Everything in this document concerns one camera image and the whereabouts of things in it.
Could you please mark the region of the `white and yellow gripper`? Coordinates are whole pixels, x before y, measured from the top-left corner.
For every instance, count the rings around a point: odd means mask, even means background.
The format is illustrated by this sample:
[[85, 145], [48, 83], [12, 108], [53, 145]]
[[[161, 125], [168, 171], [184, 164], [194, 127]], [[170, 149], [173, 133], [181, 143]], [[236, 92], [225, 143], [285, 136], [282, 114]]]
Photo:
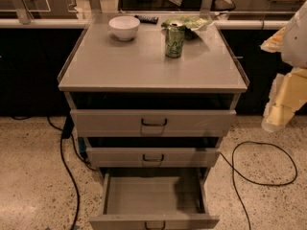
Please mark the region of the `white and yellow gripper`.
[[295, 113], [307, 103], [307, 69], [294, 68], [277, 74], [263, 114], [262, 128], [276, 132], [286, 127]]

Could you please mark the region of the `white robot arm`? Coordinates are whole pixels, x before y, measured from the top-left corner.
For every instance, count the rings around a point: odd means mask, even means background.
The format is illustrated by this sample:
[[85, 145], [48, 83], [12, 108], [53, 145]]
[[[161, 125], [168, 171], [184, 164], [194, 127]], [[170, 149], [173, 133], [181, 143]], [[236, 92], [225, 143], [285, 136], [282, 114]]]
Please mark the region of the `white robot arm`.
[[263, 113], [262, 128], [276, 132], [307, 103], [307, 2], [284, 28], [263, 42], [261, 49], [280, 52], [282, 61], [293, 67], [286, 75], [276, 75]]

